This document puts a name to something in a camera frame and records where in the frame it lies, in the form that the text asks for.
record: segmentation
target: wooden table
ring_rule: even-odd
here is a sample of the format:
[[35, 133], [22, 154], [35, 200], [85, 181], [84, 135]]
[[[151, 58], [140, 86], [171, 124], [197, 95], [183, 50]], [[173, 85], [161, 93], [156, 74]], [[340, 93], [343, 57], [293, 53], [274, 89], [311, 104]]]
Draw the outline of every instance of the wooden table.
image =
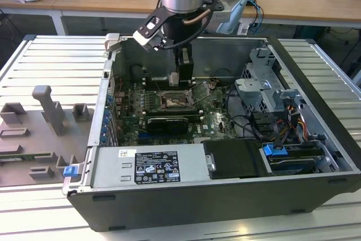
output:
[[[257, 0], [264, 9], [264, 23], [361, 27], [361, 0]], [[67, 34], [63, 16], [145, 18], [157, 0], [40, 0], [21, 4], [0, 0], [0, 8], [9, 14], [51, 16], [59, 35]], [[243, 18], [256, 15], [246, 7]]]

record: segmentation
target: warning label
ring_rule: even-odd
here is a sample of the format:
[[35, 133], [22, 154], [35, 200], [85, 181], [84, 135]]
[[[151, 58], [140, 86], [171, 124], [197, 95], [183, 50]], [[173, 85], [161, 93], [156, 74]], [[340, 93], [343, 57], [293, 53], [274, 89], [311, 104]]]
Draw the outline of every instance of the warning label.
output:
[[177, 152], [146, 152], [135, 154], [135, 183], [180, 182]]

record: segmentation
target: blue clip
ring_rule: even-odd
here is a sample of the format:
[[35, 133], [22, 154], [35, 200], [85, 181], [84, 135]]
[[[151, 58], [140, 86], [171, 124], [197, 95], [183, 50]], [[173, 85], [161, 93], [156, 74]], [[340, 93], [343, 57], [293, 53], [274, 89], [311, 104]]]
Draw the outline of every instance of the blue clip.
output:
[[66, 166], [64, 168], [64, 177], [78, 177], [79, 166]]
[[266, 156], [268, 155], [287, 155], [287, 150], [285, 147], [282, 149], [274, 149], [273, 144], [267, 144], [263, 147], [263, 151], [265, 152]]

